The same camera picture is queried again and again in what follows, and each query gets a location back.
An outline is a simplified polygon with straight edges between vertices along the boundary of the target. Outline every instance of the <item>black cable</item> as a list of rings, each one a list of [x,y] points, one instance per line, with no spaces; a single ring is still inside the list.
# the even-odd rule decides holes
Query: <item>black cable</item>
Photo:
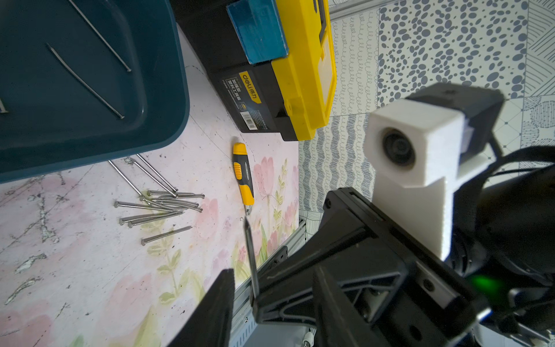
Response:
[[[527,302],[524,305],[521,306],[516,306],[516,307],[512,307],[506,311],[502,311],[499,314],[497,314],[497,317],[501,318],[501,319],[505,319],[506,317],[514,314],[517,311],[520,310],[530,310],[531,308],[534,307],[538,307],[538,306],[543,306],[543,305],[548,305],[548,304],[555,304],[555,299],[539,299],[539,300],[532,300]]]
[[[505,171],[499,171],[493,175],[491,175],[491,177],[493,176],[500,176],[500,175],[506,175],[509,173],[518,173],[518,172],[529,172],[529,171],[534,171],[538,168],[522,168],[522,169],[514,169],[514,170],[505,170]]]
[[[489,144],[491,146],[491,149],[493,150],[493,153],[495,154],[495,157],[499,160],[503,156],[503,150],[501,149],[501,146],[499,145],[499,142],[497,141],[493,133],[491,133]]]

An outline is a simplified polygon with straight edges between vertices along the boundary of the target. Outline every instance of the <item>yellow utility knife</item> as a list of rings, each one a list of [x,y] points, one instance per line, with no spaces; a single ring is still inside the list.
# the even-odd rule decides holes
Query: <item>yellow utility knife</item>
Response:
[[[245,214],[248,216],[254,205],[254,190],[249,157],[244,143],[237,142],[233,145],[233,169],[235,170],[235,178],[239,182],[239,190],[245,205]]]

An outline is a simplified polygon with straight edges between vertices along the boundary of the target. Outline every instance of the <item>floor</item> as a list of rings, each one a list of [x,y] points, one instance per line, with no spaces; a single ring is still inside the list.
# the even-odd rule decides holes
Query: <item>floor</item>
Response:
[[[436,81],[502,91],[494,132],[506,153],[555,145],[555,0],[402,1],[336,21],[332,31],[330,121],[299,146],[309,233],[329,190],[352,186],[372,198],[375,171],[362,152],[369,113]],[[495,159],[489,147],[484,155]],[[519,165],[541,163],[504,169]]]

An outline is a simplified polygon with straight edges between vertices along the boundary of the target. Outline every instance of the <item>nail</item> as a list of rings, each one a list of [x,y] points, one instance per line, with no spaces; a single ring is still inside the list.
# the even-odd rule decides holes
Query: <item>nail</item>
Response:
[[[152,201],[157,202],[160,205],[176,204],[176,205],[184,205],[184,206],[192,206],[192,207],[198,207],[199,206],[199,204],[197,204],[197,203],[192,203],[192,202],[185,201],[185,200],[176,200],[176,199],[152,199]]]
[[[174,217],[174,216],[180,215],[180,214],[183,214],[183,211],[174,211],[174,212],[166,213],[166,215],[161,215],[161,216],[158,216],[158,217],[143,218],[143,219],[135,220],[133,222],[128,222],[127,226],[132,228],[135,225],[149,223],[149,222],[156,222],[157,220],[162,220],[162,219]]]
[[[132,208],[142,208],[145,210],[154,210],[154,211],[166,211],[166,212],[173,212],[172,209],[170,208],[162,208],[162,207],[157,207],[157,206],[146,206],[146,205],[141,205],[141,204],[134,204],[134,203],[124,203],[121,201],[116,201],[114,203],[114,207],[132,207]]]
[[[165,215],[166,213],[155,213],[155,214],[141,214],[141,215],[134,215],[132,217],[122,217],[119,219],[119,225],[123,225],[127,222],[134,222],[135,220],[149,218],[149,217],[158,217],[161,215]]]
[[[177,192],[177,188],[174,188],[174,186],[172,186],[162,175],[160,175],[160,173],[156,171],[156,169],[153,168],[152,165],[150,165],[147,160],[143,158],[142,155],[137,153],[137,157],[139,157],[139,159],[142,160],[150,168],[150,170],[154,171],[154,173],[158,175],[158,177],[160,177],[160,179],[164,181],[168,185],[168,187],[170,187],[170,189],[174,191],[174,193]]]
[[[148,175],[148,177],[152,178],[156,183],[158,183],[158,184],[160,185],[160,187],[162,187],[162,188],[164,188],[165,190],[167,190],[168,193],[170,193],[174,198],[177,197],[177,195],[175,195],[174,192],[172,192],[171,190],[169,190],[168,188],[166,188],[165,185],[163,185],[160,181],[158,181],[158,180],[156,179],[156,177],[152,176],[152,175],[150,174],[150,172],[148,172],[145,168],[143,168],[143,167],[141,166],[141,164],[139,164],[135,159],[132,158],[131,160],[133,161],[133,164],[137,165],[142,171],[144,171],[145,174]]]
[[[88,89],[91,93],[94,94],[94,96],[96,96],[100,101],[102,101],[109,109],[112,110],[112,112],[114,112],[119,119],[123,119],[123,116],[121,115],[121,113],[119,113],[118,111],[115,110],[115,108],[112,107],[112,105],[110,105],[106,100],[104,100],[100,95],[98,95],[97,92],[95,92],[91,87],[89,87],[88,84],[85,83],[85,81],[83,81],[81,79],[81,77],[77,76],[77,74],[71,70],[71,67],[69,67],[69,65],[67,65],[65,63],[65,61],[62,59],[62,57],[60,57],[60,55],[58,54],[58,52],[56,52],[56,50],[54,48],[52,48],[52,46],[50,46],[48,44],[48,42],[46,43],[46,46],[48,47],[48,49],[50,49],[50,51],[54,54],[54,56],[62,63],[62,65],[64,65],[64,67],[67,69],[67,71],[69,71],[70,74],[73,75],[73,77],[75,77],[79,82],[81,82],[82,85],[85,86],[86,89]]]
[[[110,51],[112,51],[112,53],[114,53],[114,55],[116,56],[116,58],[119,59],[119,61],[123,64],[123,66],[125,66],[127,72],[131,72],[131,69],[127,66],[127,64],[123,61],[123,59],[114,51],[114,49],[112,48],[112,46],[110,46],[110,44],[104,39],[104,37],[102,35],[100,35],[100,33],[98,32],[98,30],[94,27],[94,25],[92,25],[92,23],[89,21],[89,19],[83,14],[83,12],[81,12],[81,10],[79,9],[79,7],[77,7],[77,5],[72,1],[72,0],[68,0],[73,7],[77,10],[77,12],[79,12],[79,14],[81,15],[81,17],[83,17],[83,19],[85,20],[85,22],[87,22],[87,24],[90,26],[90,28],[92,30],[94,30],[94,32],[98,35],[98,37],[102,40],[102,42],[104,42],[104,44],[110,49]]]
[[[161,206],[166,206],[170,209],[175,209],[175,210],[191,209],[191,210],[195,210],[195,211],[198,211],[198,212],[203,211],[202,208],[196,207],[194,205],[184,205],[184,204],[177,204],[177,203],[164,203],[164,204],[159,203],[159,204]]]
[[[162,190],[147,190],[147,195],[167,195],[168,192],[164,192]],[[184,193],[184,192],[178,192],[176,193],[177,196],[183,195],[184,197],[188,197],[191,195],[195,195],[195,193]]]
[[[158,199],[194,199],[201,198],[204,199],[204,194],[193,194],[193,195],[179,195],[176,193],[177,197],[172,197],[171,195],[157,195]]]
[[[140,240],[140,243],[141,243],[141,245],[144,246],[144,245],[146,245],[146,244],[149,243],[149,242],[156,241],[156,240],[158,240],[158,239],[165,238],[166,236],[173,235],[173,234],[177,234],[177,233],[180,233],[180,232],[182,232],[182,231],[184,231],[184,230],[189,230],[189,229],[191,229],[191,228],[192,228],[192,226],[190,225],[190,226],[188,226],[188,227],[181,228],[181,229],[177,229],[177,230],[173,230],[173,231],[170,231],[170,232],[167,232],[167,233],[164,233],[164,234],[160,234],[160,235],[156,235],[156,236],[151,236],[151,237],[146,238],[146,239],[141,239],[141,240]]]
[[[123,179],[131,186],[131,188],[133,188],[133,189],[137,192],[137,194],[139,194],[139,199],[140,199],[141,201],[145,200],[145,202],[146,202],[147,204],[150,205],[149,201],[145,198],[145,196],[143,195],[143,193],[141,193],[140,190],[137,189],[137,187],[135,187],[135,185],[129,180],[129,178],[127,178],[127,177],[123,174],[123,172],[122,172],[120,169],[118,169],[117,166],[115,166],[114,162],[112,162],[111,160],[109,160],[108,163],[110,163],[110,165],[119,173],[119,175],[120,175],[121,177],[123,177]]]
[[[162,204],[160,204],[160,203],[158,203],[158,202],[156,202],[156,201],[154,201],[154,200],[150,200],[150,199],[147,199],[147,198],[144,198],[143,200],[144,200],[147,204],[149,204],[150,206],[161,207],[161,208],[165,208],[165,209],[170,208],[170,207],[168,207],[168,206],[163,206]]]
[[[9,111],[6,110],[6,108],[4,107],[4,104],[2,103],[2,99],[0,99],[0,113],[9,113]]]

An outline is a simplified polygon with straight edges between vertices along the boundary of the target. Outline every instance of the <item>pink floral tabletop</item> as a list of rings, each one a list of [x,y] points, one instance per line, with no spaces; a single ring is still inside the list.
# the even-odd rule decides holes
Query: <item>pink floral tabletop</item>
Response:
[[[260,265],[298,225],[298,143],[242,134],[181,35],[190,117],[171,145],[145,153],[181,191],[203,193],[202,213],[128,228],[114,208],[137,196],[106,162],[0,185],[0,346],[157,347],[169,343],[224,268],[250,276],[244,208],[231,166],[244,142],[254,177],[254,247]],[[158,189],[124,158],[141,190]],[[141,246],[140,239],[193,229]]]

